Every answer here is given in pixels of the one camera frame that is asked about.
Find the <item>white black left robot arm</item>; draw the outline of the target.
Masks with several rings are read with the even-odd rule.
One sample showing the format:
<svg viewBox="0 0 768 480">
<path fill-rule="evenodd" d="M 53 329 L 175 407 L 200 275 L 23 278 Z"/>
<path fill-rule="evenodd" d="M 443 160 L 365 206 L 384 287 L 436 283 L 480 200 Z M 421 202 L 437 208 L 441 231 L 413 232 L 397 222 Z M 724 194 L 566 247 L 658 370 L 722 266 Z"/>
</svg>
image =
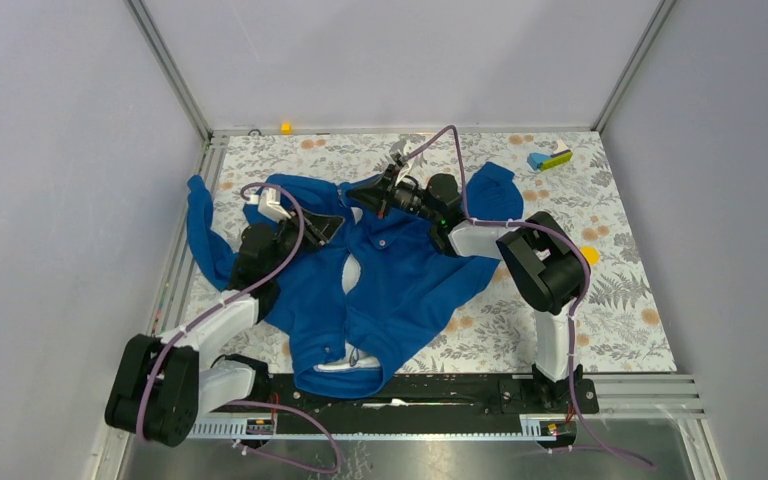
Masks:
<svg viewBox="0 0 768 480">
<path fill-rule="evenodd" d="M 276 225 L 246 227 L 217 305 L 175 330 L 157 337 L 138 334 L 127 342 L 105 423 L 174 447 L 201 415 L 233 401 L 248 411 L 264 407 L 273 396 L 267 364 L 221 349 L 273 309 L 287 259 L 323 249 L 343 223 L 340 215 L 304 210 Z"/>
</svg>

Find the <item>blue zip jacket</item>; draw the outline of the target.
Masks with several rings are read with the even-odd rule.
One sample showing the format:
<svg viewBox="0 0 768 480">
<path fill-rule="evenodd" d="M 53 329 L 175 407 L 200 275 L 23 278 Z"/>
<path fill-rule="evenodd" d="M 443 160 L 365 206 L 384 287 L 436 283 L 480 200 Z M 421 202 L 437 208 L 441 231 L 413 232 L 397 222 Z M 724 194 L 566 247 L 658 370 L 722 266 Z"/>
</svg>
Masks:
<svg viewBox="0 0 768 480">
<path fill-rule="evenodd" d="M 277 274 L 278 296 L 260 313 L 287 336 L 299 390 L 339 399 L 380 392 L 498 268 L 495 259 L 438 252 L 427 220 L 363 211 L 347 184 L 286 174 L 269 182 L 287 191 L 284 207 L 344 221 L 323 249 L 298 253 Z"/>
</svg>

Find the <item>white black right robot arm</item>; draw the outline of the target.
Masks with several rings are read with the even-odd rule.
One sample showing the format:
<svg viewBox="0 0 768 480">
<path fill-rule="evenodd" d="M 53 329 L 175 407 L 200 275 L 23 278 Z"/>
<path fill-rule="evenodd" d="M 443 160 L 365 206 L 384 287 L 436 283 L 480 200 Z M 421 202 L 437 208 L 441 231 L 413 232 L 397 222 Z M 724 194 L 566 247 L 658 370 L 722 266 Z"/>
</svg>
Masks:
<svg viewBox="0 0 768 480">
<path fill-rule="evenodd" d="M 423 188 L 387 171 L 347 190 L 348 198 L 378 217 L 394 210 L 430 222 L 433 246 L 451 257 L 484 257 L 506 266 L 534 310 L 537 332 L 535 402 L 557 412 L 573 398 L 580 377 L 573 315 L 590 281 L 590 265 L 547 211 L 524 220 L 475 216 L 466 188 L 451 174 L 434 175 Z"/>
</svg>

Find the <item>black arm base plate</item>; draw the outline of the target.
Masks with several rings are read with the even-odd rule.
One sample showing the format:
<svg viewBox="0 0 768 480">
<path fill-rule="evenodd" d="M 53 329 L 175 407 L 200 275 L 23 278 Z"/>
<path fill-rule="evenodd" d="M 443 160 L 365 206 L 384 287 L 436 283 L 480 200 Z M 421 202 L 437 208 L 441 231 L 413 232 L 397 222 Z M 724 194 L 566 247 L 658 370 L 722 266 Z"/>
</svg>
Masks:
<svg viewBox="0 0 768 480">
<path fill-rule="evenodd" d="M 292 414 L 316 426 L 325 418 L 362 416 L 387 418 L 391 411 L 407 422 L 442 417 L 515 415 L 574 422 L 578 413 L 600 411 L 594 383 L 580 379 L 575 388 L 565 383 L 536 380 L 529 374 L 402 374 L 393 377 L 378 393 L 363 399 L 345 400 L 306 393 L 289 374 L 269 378 L 263 397 L 268 407 L 223 406 L 214 415 L 267 412 L 271 416 Z"/>
</svg>

